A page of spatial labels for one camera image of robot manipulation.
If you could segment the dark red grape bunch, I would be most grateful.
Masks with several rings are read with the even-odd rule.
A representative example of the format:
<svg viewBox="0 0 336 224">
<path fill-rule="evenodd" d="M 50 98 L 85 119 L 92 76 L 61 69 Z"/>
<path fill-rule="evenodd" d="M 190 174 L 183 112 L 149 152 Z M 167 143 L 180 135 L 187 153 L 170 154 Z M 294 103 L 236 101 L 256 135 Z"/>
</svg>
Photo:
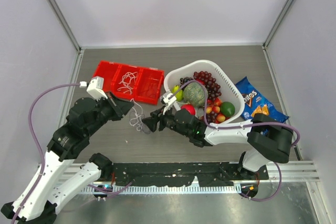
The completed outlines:
<svg viewBox="0 0 336 224">
<path fill-rule="evenodd" d="M 193 78 L 200 83 L 202 83 L 207 92 L 208 92 L 208 99 L 214 102 L 216 98 L 219 98 L 219 96 L 222 95 L 221 93 L 221 86 L 217 83 L 216 78 L 213 77 L 213 75 L 208 71 L 200 71 L 200 72 L 194 72 Z"/>
<path fill-rule="evenodd" d="M 213 111 L 209 114 L 206 114 L 205 118 L 206 118 L 206 121 L 209 124 L 210 123 L 220 124 L 220 123 L 223 123 L 224 121 L 226 121 L 225 115 L 223 115 L 222 113 L 215 113 Z"/>
</svg>

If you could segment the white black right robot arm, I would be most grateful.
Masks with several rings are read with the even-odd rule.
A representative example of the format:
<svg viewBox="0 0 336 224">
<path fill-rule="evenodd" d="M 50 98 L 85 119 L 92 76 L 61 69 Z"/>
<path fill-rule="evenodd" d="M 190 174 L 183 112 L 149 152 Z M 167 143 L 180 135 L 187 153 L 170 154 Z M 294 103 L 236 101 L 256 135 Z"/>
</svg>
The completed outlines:
<svg viewBox="0 0 336 224">
<path fill-rule="evenodd" d="M 158 109 L 142 122 L 151 132 L 168 128 L 187 137 L 197 147 L 248 143 L 252 148 L 242 153 L 237 166 L 237 174 L 242 179 L 255 178 L 259 169 L 270 162 L 289 161 L 292 128 L 262 113 L 251 120 L 220 125 L 208 124 L 186 109 L 176 113 Z"/>
</svg>

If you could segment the white plastic fruit basket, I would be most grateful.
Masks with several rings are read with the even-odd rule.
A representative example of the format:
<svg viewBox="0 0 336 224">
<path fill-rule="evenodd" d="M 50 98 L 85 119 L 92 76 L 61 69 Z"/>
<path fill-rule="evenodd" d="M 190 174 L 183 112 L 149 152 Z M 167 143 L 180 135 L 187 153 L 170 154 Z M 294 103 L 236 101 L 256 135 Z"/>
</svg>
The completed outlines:
<svg viewBox="0 0 336 224">
<path fill-rule="evenodd" d="M 245 102 L 242 94 L 236 88 L 231 79 L 216 63 L 209 60 L 197 60 L 185 66 L 170 71 L 164 78 L 163 85 L 166 92 L 171 91 L 174 86 L 180 84 L 180 79 L 184 77 L 192 77 L 194 72 L 207 71 L 216 78 L 216 82 L 220 85 L 222 95 L 219 96 L 223 102 L 231 102 L 235 107 L 235 114 L 224 123 L 234 122 L 243 113 Z"/>
</svg>

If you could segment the red bin middle compartment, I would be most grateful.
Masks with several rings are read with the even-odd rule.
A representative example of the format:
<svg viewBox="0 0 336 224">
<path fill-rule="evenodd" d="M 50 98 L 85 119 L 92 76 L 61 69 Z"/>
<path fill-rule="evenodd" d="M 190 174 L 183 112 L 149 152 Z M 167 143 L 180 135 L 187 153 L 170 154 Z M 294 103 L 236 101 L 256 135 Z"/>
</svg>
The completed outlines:
<svg viewBox="0 0 336 224">
<path fill-rule="evenodd" d="M 114 77 L 112 93 L 122 99 L 131 100 L 135 96 L 135 85 L 140 76 L 141 67 L 119 65 Z"/>
</svg>

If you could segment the green lime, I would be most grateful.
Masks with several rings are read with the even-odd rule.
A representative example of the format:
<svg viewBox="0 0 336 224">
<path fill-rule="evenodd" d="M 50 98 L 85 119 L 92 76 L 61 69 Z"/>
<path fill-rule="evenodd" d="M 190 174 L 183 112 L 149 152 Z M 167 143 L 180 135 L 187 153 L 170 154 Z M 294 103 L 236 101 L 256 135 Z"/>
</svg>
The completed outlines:
<svg viewBox="0 0 336 224">
<path fill-rule="evenodd" d="M 231 102 L 223 102 L 220 105 L 220 110 L 226 117 L 232 117 L 235 114 L 235 107 Z"/>
</svg>

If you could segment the green netted melon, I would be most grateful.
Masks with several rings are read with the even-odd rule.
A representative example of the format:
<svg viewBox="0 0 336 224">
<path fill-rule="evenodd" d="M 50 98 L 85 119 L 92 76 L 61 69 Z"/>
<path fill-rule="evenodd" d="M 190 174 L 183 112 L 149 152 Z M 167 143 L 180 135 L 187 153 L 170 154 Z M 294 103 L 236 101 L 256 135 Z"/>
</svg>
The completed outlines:
<svg viewBox="0 0 336 224">
<path fill-rule="evenodd" d="M 198 82 L 188 84 L 183 91 L 183 99 L 186 103 L 195 107 L 203 107 L 205 104 L 205 92 Z"/>
</svg>

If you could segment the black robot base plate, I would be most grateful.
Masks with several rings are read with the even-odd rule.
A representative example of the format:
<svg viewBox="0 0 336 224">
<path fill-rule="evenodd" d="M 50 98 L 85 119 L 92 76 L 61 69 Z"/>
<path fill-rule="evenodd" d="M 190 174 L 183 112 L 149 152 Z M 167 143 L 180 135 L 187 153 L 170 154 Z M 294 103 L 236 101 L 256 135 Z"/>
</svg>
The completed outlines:
<svg viewBox="0 0 336 224">
<path fill-rule="evenodd" d="M 131 183 L 138 187 L 188 187 L 194 179 L 201 187 L 215 187 L 230 186 L 240 180 L 268 180 L 269 176 L 265 165 L 252 173 L 230 162 L 114 163 L 98 182 L 115 182 L 117 186 Z"/>
</svg>

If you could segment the red bin right compartment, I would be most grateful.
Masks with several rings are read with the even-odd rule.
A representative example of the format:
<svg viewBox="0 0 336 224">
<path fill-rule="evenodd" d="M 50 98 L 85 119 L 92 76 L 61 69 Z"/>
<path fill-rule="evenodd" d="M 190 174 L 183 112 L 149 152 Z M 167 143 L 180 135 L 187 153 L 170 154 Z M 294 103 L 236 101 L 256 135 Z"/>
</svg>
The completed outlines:
<svg viewBox="0 0 336 224">
<path fill-rule="evenodd" d="M 164 71 L 143 68 L 137 81 L 134 99 L 151 105 L 157 105 L 164 79 Z"/>
</svg>

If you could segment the red fruit in basket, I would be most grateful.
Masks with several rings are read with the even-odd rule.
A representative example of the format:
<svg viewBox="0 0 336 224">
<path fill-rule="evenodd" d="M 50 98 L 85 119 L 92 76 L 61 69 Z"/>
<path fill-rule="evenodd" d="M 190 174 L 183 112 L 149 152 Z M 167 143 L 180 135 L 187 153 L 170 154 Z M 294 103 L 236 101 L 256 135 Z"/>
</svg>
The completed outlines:
<svg viewBox="0 0 336 224">
<path fill-rule="evenodd" d="M 189 114 L 195 115 L 196 110 L 191 104 L 185 104 L 181 106 L 181 110 L 185 109 Z"/>
</svg>

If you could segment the yellow green pear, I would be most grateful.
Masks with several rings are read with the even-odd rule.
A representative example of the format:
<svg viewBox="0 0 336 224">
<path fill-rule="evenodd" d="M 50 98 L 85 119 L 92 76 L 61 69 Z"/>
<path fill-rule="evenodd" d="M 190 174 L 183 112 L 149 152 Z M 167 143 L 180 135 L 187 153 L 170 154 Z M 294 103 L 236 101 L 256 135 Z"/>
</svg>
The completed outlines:
<svg viewBox="0 0 336 224">
<path fill-rule="evenodd" d="M 172 93 L 175 93 L 179 88 L 180 88 L 179 85 L 175 85 L 172 89 Z M 176 93 L 175 97 L 176 97 L 177 102 L 181 102 L 183 100 L 183 90 L 179 90 Z"/>
</svg>

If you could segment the red yellow peach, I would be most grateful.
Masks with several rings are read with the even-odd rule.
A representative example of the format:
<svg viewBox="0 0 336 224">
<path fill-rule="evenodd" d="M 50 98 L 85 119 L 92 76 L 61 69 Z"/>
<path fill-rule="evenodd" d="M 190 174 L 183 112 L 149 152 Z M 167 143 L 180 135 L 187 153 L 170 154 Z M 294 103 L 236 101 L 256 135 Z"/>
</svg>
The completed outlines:
<svg viewBox="0 0 336 224">
<path fill-rule="evenodd" d="M 214 112 L 215 114 L 221 114 L 220 107 L 221 107 L 222 101 L 220 98 L 215 98 L 214 101 L 208 100 L 207 102 L 208 103 L 207 103 L 207 107 L 205 110 L 206 115 L 210 114 L 211 112 Z"/>
</svg>

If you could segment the blue chips bag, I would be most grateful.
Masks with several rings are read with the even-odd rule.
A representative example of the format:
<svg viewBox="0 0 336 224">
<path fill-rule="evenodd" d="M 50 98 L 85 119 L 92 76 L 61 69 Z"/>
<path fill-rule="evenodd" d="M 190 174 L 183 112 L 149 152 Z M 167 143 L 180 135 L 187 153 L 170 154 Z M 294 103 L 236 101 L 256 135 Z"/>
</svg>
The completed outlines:
<svg viewBox="0 0 336 224">
<path fill-rule="evenodd" d="M 267 115 L 280 123 L 285 123 L 289 119 L 289 116 L 278 111 L 275 106 L 249 82 L 247 77 L 238 81 L 236 88 L 244 100 L 244 110 L 241 114 L 243 119 L 250 120 L 258 113 Z"/>
</svg>

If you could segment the red bin compartment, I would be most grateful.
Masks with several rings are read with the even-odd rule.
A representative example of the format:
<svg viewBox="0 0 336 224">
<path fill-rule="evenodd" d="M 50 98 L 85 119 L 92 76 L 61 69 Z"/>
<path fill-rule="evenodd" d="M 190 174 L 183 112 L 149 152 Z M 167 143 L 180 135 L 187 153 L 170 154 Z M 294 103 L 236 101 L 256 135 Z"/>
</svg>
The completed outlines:
<svg viewBox="0 0 336 224">
<path fill-rule="evenodd" d="M 164 71 L 143 68 L 137 81 L 134 99 L 151 105 L 157 105 L 164 79 Z"/>
<path fill-rule="evenodd" d="M 122 99 L 131 100 L 135 96 L 135 85 L 140 76 L 141 67 L 119 65 L 114 77 L 112 93 Z"/>
</svg>

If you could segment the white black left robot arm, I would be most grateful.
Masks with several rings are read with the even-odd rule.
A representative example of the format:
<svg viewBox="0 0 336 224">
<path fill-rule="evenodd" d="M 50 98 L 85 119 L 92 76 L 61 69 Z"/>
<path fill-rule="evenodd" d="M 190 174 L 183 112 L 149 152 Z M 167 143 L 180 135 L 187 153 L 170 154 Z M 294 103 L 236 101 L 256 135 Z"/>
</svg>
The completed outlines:
<svg viewBox="0 0 336 224">
<path fill-rule="evenodd" d="M 69 110 L 67 122 L 56 130 L 47 145 L 44 163 L 21 196 L 5 203 L 2 214 L 18 223 L 53 223 L 64 206 L 95 180 L 107 181 L 112 174 L 112 161 L 100 153 L 93 154 L 83 170 L 62 185 L 60 177 L 71 166 L 89 139 L 108 121 L 119 121 L 134 106 L 111 92 L 95 100 L 81 98 Z"/>
</svg>

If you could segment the dark blue grape bunch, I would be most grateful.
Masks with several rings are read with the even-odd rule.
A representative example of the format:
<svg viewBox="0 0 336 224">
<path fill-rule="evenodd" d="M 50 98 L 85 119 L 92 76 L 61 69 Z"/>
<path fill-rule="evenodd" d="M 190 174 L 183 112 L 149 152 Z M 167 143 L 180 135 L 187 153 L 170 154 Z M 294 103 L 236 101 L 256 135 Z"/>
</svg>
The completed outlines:
<svg viewBox="0 0 336 224">
<path fill-rule="evenodd" d="M 187 83 L 187 82 L 189 82 L 189 81 L 191 81 L 191 80 L 193 80 L 193 78 L 191 78 L 191 77 L 184 77 L 184 78 L 181 78 L 181 79 L 180 79 L 180 84 L 183 85 L 183 84 L 185 84 L 185 83 Z"/>
</svg>

